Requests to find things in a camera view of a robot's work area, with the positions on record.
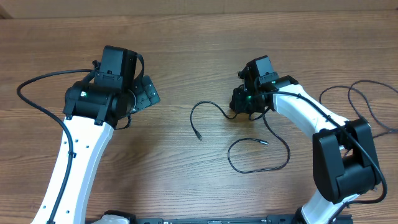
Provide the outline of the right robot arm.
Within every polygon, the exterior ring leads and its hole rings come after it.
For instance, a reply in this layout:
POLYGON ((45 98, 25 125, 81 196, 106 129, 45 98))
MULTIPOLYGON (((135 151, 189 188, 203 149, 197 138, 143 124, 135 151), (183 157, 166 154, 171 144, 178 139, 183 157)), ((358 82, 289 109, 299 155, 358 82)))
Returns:
POLYGON ((291 223, 352 223, 341 212, 361 204, 359 196, 386 185, 371 127, 364 118, 348 120, 308 95, 291 76, 281 77, 268 56, 255 58, 238 72, 243 83, 229 107, 236 113, 275 111, 312 140, 314 195, 288 217, 291 223))

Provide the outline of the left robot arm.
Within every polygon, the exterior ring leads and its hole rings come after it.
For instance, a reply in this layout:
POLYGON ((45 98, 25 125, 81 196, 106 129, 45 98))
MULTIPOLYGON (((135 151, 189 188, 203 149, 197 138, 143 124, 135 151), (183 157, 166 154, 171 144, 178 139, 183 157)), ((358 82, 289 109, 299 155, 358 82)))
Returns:
POLYGON ((63 134, 55 167, 34 223, 84 223, 101 157, 119 120, 160 101, 149 76, 136 72, 142 55, 105 46, 100 62, 65 93, 63 134))

